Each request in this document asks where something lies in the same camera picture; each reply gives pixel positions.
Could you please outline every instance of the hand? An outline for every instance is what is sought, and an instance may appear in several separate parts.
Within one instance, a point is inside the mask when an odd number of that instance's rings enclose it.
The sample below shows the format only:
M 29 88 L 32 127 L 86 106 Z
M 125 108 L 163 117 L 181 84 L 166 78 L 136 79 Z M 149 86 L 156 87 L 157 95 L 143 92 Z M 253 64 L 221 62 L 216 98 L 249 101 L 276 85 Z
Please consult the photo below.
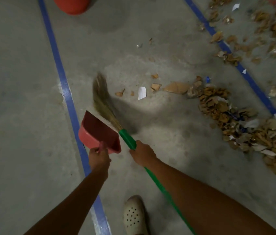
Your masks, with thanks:
M 136 141 L 136 150 L 129 150 L 129 153 L 133 157 L 133 160 L 142 167 L 147 167 L 148 163 L 153 159 L 156 159 L 156 154 L 148 144 L 144 144 L 141 141 Z
M 92 148 L 89 151 L 89 165 L 91 171 L 108 170 L 111 159 L 109 157 L 106 143 L 100 142 L 98 148 Z

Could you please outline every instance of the blue tape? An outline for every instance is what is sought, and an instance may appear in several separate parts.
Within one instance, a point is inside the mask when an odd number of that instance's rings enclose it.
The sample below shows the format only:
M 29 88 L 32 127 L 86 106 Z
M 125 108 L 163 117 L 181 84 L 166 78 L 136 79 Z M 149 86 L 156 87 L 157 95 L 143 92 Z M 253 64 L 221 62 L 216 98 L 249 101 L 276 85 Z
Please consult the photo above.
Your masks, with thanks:
M 213 27 L 210 27 L 210 23 L 208 20 L 204 17 L 202 12 L 198 9 L 198 7 L 194 4 L 192 0 L 185 0 L 185 2 L 188 4 L 188 6 L 191 8 L 191 10 L 195 13 L 195 15 L 198 17 L 198 19 L 204 24 L 206 30 L 210 33 L 210 35 L 214 35 L 216 33 L 215 29 Z M 230 48 L 224 43 L 224 41 L 217 42 L 219 47 L 222 51 L 227 51 L 227 53 L 231 53 Z M 241 63 L 238 63 L 238 66 L 236 67 L 240 74 L 243 76 L 243 78 L 249 83 L 250 87 L 253 89 L 255 94 L 260 98 L 260 100 L 263 102 L 263 104 L 266 106 L 266 108 L 269 110 L 271 114 L 276 114 L 276 108 L 273 106 L 269 98 L 265 95 L 265 93 L 259 88 L 259 86 L 256 84 L 256 82 L 253 80 L 253 78 L 249 75 L 248 72 L 245 74 L 243 71 L 245 68 L 241 65 Z
M 51 27 L 51 22 L 50 22 L 50 19 L 49 19 L 49 15 L 48 15 L 48 12 L 46 10 L 46 5 L 44 3 L 44 0 L 38 0 L 38 3 L 39 3 L 42 18 L 43 18 L 43 21 L 44 21 L 44 24 L 45 24 L 45 27 L 46 27 L 46 32 L 47 32 L 47 35 L 49 37 L 49 41 L 50 41 L 50 45 L 51 45 L 55 65 L 57 67 L 61 87 L 62 87 L 62 90 L 63 90 L 63 96 L 64 96 L 64 99 L 65 99 L 65 102 L 66 102 L 68 114 L 69 114 L 71 124 L 72 124 L 72 127 L 73 127 L 74 136 L 75 136 L 75 139 L 76 139 L 76 142 L 77 142 L 77 147 L 78 147 L 78 150 L 79 150 L 83 170 L 84 170 L 85 176 L 88 176 L 91 172 L 90 166 L 89 166 L 89 158 L 88 158 L 88 154 L 87 154 L 87 151 L 86 151 L 83 143 L 79 140 L 79 137 L 78 137 L 79 121 L 78 121 L 77 113 L 76 113 L 76 110 L 75 110 L 72 94 L 71 94 L 71 91 L 69 89 L 69 85 L 68 85 L 67 78 L 66 78 L 65 71 L 64 71 L 64 67 L 63 67 L 63 64 L 62 64 L 62 61 L 61 61 L 58 46 L 57 46 L 57 43 L 56 43 L 56 40 L 55 40 L 55 37 L 54 37 L 54 33 L 53 33 L 53 30 L 52 30 L 52 27 Z M 101 200 L 100 200 L 99 196 L 97 196 L 95 202 L 93 203 L 93 208 L 94 208 L 94 211 L 95 211 L 95 215 L 97 217 L 97 222 L 98 222 L 98 226 L 99 226 L 99 229 L 100 229 L 100 234 L 110 235 L 109 225 L 108 225 L 108 222 L 106 220 L 105 213 L 104 213 L 104 210 L 103 210 L 103 206 L 102 206 L 102 203 L 101 203 Z

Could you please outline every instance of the red dustpan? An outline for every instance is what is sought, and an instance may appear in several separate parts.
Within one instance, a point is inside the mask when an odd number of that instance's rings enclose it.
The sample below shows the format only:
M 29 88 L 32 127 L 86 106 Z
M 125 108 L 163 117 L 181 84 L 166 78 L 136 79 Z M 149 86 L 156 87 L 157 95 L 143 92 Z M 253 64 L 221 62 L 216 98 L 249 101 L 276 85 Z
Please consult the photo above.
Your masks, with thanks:
M 119 134 L 99 120 L 96 116 L 86 111 L 78 132 L 80 141 L 88 148 L 99 147 L 100 142 L 108 145 L 109 154 L 122 151 Z

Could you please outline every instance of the gray floor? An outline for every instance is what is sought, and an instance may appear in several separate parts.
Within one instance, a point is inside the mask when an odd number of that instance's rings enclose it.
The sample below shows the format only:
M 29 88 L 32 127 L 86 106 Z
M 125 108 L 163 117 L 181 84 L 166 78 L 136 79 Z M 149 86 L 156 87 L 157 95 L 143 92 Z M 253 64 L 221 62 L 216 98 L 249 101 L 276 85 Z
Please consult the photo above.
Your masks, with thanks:
M 207 12 L 209 0 L 194 1 Z M 246 29 L 255 28 L 245 14 L 253 2 L 243 0 L 232 25 L 218 24 L 225 36 L 242 39 Z M 134 138 L 149 143 L 164 162 L 229 195 L 276 228 L 276 176 L 260 156 L 254 154 L 249 161 L 223 142 L 221 132 L 212 130 L 210 119 L 198 111 L 197 99 L 149 90 L 151 83 L 208 75 L 215 85 L 228 87 L 235 105 L 252 106 L 261 117 L 269 116 L 237 70 L 213 57 L 216 45 L 209 44 L 207 32 L 197 31 L 197 19 L 183 0 L 96 0 L 80 16 L 65 15 L 53 0 L 46 5 L 79 120 L 86 110 L 95 113 L 91 84 L 101 71 L 112 95 L 126 89 L 114 102 Z M 149 45 L 151 37 L 154 43 Z M 263 89 L 269 80 L 276 83 L 276 60 L 265 59 L 259 66 L 248 59 L 242 63 Z M 151 79 L 154 73 L 159 79 Z M 146 86 L 148 95 L 140 101 L 139 86 Z M 140 194 L 152 234 L 190 234 L 121 145 L 123 151 L 111 155 L 110 176 L 100 192 L 112 233 L 125 234 L 123 203 Z M 37 1 L 0 0 L 0 234 L 24 233 L 81 179 Z M 95 234 L 90 216 L 80 234 Z

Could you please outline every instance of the broom bristles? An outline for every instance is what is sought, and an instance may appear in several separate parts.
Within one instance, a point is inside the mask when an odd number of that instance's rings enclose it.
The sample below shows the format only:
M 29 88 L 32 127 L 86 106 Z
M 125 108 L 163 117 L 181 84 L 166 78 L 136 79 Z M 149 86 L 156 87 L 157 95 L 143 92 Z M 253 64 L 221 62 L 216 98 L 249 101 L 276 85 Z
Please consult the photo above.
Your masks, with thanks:
M 108 120 L 113 127 L 120 131 L 122 126 L 118 122 L 115 114 L 111 110 L 108 99 L 110 95 L 108 92 L 108 85 L 106 83 L 106 79 L 100 73 L 98 73 L 97 77 L 93 81 L 93 106 L 94 109 L 106 120 Z

